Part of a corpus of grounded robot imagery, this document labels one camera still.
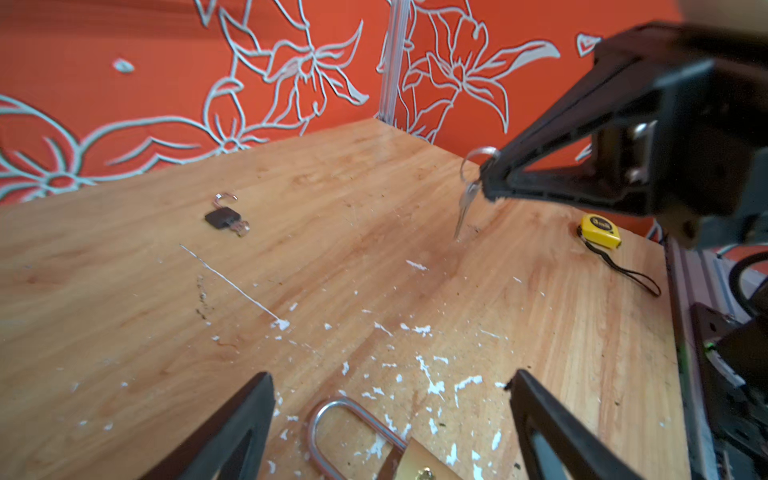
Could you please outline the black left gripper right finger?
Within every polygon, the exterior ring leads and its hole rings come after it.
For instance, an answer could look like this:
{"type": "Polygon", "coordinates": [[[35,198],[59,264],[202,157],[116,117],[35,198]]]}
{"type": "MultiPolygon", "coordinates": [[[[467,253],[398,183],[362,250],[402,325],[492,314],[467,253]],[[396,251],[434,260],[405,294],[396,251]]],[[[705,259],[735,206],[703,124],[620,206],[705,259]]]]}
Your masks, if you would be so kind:
{"type": "Polygon", "coordinates": [[[637,479],[530,372],[507,383],[520,451],[530,479],[637,479]]]}

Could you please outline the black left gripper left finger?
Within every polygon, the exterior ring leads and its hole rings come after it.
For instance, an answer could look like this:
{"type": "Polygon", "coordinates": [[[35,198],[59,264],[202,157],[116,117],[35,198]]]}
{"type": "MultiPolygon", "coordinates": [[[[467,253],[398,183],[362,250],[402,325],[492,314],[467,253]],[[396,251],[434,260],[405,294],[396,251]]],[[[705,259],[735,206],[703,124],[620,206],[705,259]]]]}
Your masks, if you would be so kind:
{"type": "Polygon", "coordinates": [[[275,408],[273,377],[259,372],[145,479],[255,479],[275,408]]]}

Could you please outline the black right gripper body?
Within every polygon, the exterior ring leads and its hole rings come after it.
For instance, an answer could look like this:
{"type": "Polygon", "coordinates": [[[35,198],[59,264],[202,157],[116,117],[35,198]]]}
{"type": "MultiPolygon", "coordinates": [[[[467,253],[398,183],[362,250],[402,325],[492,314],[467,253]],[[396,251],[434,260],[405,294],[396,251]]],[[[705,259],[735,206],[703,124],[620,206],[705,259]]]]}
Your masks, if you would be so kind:
{"type": "Polygon", "coordinates": [[[627,93],[615,111],[637,160],[638,205],[689,248],[767,240],[767,38],[651,22],[605,39],[595,67],[627,93]]]}

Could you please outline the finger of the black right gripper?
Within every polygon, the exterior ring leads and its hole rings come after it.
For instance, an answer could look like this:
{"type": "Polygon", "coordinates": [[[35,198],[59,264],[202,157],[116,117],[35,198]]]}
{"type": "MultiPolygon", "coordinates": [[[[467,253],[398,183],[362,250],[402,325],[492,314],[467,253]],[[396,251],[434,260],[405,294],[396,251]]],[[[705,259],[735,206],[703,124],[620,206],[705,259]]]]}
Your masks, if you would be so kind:
{"type": "Polygon", "coordinates": [[[484,197],[660,212],[713,71],[711,57],[672,40],[603,40],[584,76],[482,165],[484,197]]]}

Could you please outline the brass padlock with steel shackle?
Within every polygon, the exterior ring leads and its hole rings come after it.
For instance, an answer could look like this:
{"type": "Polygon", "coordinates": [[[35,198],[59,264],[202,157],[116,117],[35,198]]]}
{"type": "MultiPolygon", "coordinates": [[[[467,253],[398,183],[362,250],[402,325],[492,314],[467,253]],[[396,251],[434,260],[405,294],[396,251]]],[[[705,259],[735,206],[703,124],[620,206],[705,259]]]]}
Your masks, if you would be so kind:
{"type": "Polygon", "coordinates": [[[352,398],[335,396],[317,403],[305,423],[310,461],[327,479],[347,479],[352,467],[369,459],[383,463],[370,471],[377,478],[457,479],[443,460],[410,435],[410,425],[393,426],[352,398]]]}

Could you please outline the small key with ring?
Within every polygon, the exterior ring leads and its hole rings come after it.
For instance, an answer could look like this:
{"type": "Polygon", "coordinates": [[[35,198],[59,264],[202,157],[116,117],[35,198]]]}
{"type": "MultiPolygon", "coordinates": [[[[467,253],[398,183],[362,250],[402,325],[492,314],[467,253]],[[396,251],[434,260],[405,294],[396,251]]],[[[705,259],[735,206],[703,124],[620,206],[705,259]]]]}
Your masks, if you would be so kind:
{"type": "Polygon", "coordinates": [[[480,177],[473,181],[469,181],[464,175],[465,165],[475,157],[485,156],[487,161],[496,160],[499,155],[499,150],[492,146],[479,147],[471,150],[463,159],[459,167],[460,180],[464,183],[464,191],[459,199],[459,215],[457,224],[454,231],[453,240],[458,241],[460,238],[462,227],[465,223],[467,213],[471,207],[471,204],[475,200],[478,192],[482,188],[482,180],[480,177]]]}

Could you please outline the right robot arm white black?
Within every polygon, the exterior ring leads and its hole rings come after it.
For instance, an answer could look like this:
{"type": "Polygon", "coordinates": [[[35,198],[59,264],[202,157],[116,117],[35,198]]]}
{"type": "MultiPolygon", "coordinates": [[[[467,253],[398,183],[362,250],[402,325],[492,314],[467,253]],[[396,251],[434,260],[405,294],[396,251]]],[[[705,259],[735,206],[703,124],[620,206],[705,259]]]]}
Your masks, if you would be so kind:
{"type": "MultiPolygon", "coordinates": [[[[592,69],[531,126],[490,151],[478,185],[519,198],[652,217],[687,249],[767,239],[767,38],[652,22],[600,42],[592,69]]],[[[738,323],[682,302],[693,330],[705,424],[701,455],[719,478],[767,475],[767,287],[737,262],[738,323]]]]}

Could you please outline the yellow tape measure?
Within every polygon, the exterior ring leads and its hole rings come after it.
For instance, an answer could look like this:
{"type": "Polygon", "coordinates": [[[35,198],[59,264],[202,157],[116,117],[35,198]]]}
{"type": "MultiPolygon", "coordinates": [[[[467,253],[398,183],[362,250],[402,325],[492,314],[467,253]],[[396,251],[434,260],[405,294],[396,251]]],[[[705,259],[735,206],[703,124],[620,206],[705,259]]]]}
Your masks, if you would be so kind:
{"type": "Polygon", "coordinates": [[[576,227],[576,234],[585,247],[600,257],[610,269],[629,278],[655,298],[661,296],[660,286],[650,276],[624,268],[611,257],[610,252],[622,244],[619,229],[612,221],[597,214],[585,214],[576,227]]]}

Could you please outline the aluminium frame post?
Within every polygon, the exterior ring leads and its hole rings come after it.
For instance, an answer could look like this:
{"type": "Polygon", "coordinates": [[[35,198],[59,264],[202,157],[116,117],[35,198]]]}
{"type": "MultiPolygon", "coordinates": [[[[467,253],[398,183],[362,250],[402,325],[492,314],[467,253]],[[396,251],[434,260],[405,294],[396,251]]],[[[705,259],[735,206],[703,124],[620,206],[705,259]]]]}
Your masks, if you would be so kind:
{"type": "Polygon", "coordinates": [[[402,56],[405,51],[411,0],[389,1],[390,11],[382,52],[376,71],[381,75],[380,101],[377,118],[393,126],[396,99],[400,91],[399,80],[402,56]]]}

